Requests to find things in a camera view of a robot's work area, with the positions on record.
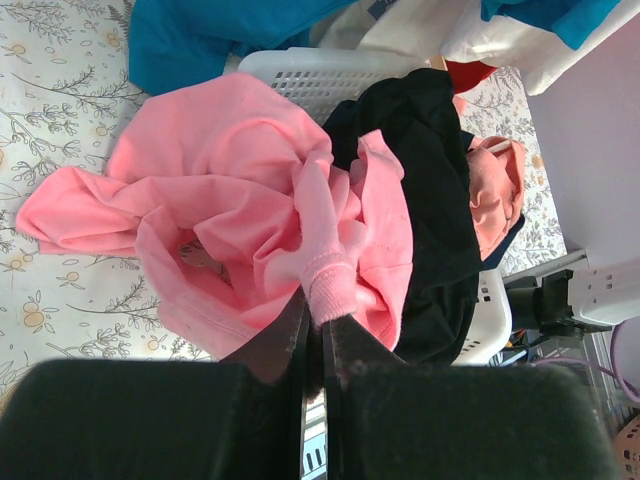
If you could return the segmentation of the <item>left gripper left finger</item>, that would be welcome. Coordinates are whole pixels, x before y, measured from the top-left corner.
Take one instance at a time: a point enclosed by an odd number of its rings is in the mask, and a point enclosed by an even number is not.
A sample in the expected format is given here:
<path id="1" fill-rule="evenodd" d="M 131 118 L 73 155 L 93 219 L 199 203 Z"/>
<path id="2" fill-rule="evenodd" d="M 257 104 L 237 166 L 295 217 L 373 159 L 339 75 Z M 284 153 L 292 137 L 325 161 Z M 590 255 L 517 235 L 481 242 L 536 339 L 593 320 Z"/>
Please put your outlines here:
<path id="1" fill-rule="evenodd" d="M 5 479 L 297 479 L 310 315 L 301 293 L 211 361 L 35 366 L 1 417 Z"/>

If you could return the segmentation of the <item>red hanging t shirt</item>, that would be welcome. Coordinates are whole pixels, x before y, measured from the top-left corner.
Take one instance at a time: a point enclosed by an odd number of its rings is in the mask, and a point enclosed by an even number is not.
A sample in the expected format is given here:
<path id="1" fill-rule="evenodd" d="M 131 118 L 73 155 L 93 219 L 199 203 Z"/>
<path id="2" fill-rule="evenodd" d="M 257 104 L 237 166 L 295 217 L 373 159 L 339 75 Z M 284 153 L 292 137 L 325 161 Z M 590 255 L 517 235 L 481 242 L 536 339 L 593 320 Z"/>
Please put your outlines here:
<path id="1" fill-rule="evenodd" d="M 497 70 L 496 67 L 480 61 L 458 63 L 446 60 L 445 65 L 451 78 L 455 94 L 472 90 Z"/>

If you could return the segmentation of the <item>pink t shirt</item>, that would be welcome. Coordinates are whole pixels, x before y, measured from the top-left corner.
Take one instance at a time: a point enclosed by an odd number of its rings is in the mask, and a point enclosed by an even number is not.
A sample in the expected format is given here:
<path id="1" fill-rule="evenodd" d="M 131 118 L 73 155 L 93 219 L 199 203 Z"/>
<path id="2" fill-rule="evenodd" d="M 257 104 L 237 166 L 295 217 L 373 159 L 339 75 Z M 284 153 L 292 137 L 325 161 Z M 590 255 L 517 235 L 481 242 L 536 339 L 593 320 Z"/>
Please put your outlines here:
<path id="1" fill-rule="evenodd" d="M 139 258 L 161 323 L 220 358 L 297 291 L 314 323 L 350 315 L 394 348 L 413 269 L 403 176 L 379 130 L 339 168 L 302 108 L 234 73 L 147 99 L 103 174 L 58 169 L 16 228 L 47 254 Z"/>

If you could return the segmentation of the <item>white laundry basket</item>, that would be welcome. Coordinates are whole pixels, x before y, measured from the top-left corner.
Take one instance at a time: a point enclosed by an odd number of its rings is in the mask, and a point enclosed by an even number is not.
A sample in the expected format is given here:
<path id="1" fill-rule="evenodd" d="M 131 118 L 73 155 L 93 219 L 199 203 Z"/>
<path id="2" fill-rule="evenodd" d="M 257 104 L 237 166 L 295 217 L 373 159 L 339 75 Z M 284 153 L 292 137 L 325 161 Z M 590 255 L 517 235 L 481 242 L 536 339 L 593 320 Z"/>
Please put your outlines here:
<path id="1" fill-rule="evenodd" d="M 343 100 L 353 100 L 379 80 L 409 72 L 410 61 L 391 53 L 291 48 L 258 52 L 242 60 L 239 70 L 249 73 L 301 106 L 318 122 Z M 454 366 L 489 363 L 506 344 L 512 315 L 505 287 L 496 269 L 479 273 L 475 310 Z M 328 415 L 321 395 L 307 407 L 302 434 L 302 479 L 328 477 L 326 425 Z"/>

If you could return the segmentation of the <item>black garment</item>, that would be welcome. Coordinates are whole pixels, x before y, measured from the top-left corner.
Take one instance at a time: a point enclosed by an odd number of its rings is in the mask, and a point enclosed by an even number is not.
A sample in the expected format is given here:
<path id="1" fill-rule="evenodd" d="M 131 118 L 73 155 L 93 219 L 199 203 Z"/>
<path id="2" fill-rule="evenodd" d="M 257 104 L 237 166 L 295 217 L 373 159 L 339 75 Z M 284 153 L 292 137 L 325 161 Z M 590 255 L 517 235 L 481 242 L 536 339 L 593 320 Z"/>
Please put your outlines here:
<path id="1" fill-rule="evenodd" d="M 374 130 L 400 161 L 413 273 L 394 352 L 409 364 L 450 364 L 467 335 L 480 271 L 499 264 L 525 218 L 521 211 L 507 237 L 481 259 L 466 159 L 474 136 L 461 129 L 449 74 L 422 68 L 377 82 L 357 100 L 341 102 L 323 128 L 340 168 L 355 159 L 358 138 Z"/>

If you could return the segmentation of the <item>teal t shirt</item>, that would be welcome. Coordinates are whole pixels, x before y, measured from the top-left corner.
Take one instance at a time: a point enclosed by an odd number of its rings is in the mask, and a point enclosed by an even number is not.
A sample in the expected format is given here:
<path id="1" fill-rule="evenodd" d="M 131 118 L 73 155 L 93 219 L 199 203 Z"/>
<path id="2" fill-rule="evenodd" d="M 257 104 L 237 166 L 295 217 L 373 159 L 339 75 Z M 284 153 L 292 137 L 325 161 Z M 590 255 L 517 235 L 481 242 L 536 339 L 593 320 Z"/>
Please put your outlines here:
<path id="1" fill-rule="evenodd" d="M 220 76 L 230 57 L 311 45 L 312 29 L 357 1 L 138 1 L 131 81 L 152 95 Z"/>

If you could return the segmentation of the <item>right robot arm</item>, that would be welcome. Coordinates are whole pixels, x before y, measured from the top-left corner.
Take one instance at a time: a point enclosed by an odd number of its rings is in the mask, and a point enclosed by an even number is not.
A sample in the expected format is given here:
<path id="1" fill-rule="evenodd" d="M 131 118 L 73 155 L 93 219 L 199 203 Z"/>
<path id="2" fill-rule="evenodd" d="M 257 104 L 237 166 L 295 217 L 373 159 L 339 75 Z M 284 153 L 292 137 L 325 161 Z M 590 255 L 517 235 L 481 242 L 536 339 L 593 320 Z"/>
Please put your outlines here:
<path id="1" fill-rule="evenodd" d="M 514 329 L 581 339 L 639 317 L 639 260 L 592 266 L 584 250 L 505 280 Z"/>

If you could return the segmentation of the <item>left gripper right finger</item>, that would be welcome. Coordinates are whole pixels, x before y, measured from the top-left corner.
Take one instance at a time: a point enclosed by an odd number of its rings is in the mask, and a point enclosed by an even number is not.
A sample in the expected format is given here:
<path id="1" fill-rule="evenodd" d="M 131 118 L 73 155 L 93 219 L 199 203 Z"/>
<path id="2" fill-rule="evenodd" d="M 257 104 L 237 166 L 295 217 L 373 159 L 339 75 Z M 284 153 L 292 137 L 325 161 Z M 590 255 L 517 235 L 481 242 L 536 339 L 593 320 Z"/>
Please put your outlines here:
<path id="1" fill-rule="evenodd" d="M 562 367 L 417 367 L 351 317 L 323 325 L 331 479 L 616 479 L 609 437 Z"/>

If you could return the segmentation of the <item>floral mat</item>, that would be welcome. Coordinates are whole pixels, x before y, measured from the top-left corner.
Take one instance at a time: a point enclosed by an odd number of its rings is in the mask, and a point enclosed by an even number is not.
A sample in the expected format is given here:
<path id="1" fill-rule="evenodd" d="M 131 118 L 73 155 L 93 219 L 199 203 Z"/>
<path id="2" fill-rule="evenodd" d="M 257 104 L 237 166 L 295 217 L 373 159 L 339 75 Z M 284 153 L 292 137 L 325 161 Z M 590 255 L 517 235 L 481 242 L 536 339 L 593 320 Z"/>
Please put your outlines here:
<path id="1" fill-rule="evenodd" d="M 212 360 L 237 347 L 164 328 L 160 298 L 126 253 L 41 254 L 15 216 L 61 167 L 100 175 L 147 95 L 129 81 L 135 1 L 1 1 L 1 400 L 53 359 Z M 500 68 L 470 92 L 461 127 L 526 149 L 525 226 L 503 276 L 567 253 L 519 73 Z"/>

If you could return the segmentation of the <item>white t shirt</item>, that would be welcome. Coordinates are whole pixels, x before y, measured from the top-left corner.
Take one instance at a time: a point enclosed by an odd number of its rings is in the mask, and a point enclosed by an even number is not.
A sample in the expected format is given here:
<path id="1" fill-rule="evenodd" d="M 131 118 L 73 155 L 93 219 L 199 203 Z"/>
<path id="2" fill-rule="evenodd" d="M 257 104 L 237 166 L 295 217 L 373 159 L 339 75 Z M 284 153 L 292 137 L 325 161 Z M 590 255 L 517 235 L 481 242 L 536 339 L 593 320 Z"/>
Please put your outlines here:
<path id="1" fill-rule="evenodd" d="M 357 1 L 311 44 L 515 67 L 536 96 L 638 14 L 636 1 Z"/>

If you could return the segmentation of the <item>peach garment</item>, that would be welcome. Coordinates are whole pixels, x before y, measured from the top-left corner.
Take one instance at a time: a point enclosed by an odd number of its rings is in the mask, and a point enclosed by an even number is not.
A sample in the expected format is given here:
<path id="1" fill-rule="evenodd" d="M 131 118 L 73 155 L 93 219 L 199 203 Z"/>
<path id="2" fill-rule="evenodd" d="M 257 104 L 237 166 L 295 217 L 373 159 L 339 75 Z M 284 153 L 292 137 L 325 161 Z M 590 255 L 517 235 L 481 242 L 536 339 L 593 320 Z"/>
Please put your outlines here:
<path id="1" fill-rule="evenodd" d="M 482 260 L 507 237 L 524 204 L 526 149 L 503 137 L 474 137 L 466 155 L 470 201 Z"/>

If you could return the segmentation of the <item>orange plastic basket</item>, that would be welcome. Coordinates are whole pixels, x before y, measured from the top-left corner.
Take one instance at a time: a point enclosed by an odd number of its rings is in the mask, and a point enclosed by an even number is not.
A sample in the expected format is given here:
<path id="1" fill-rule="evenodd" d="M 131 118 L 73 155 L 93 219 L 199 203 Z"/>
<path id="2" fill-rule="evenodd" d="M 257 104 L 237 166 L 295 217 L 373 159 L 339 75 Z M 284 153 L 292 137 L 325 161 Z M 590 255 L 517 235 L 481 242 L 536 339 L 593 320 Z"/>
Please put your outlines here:
<path id="1" fill-rule="evenodd" d="M 640 415 L 636 415 L 615 437 L 614 450 L 623 478 L 640 479 Z"/>

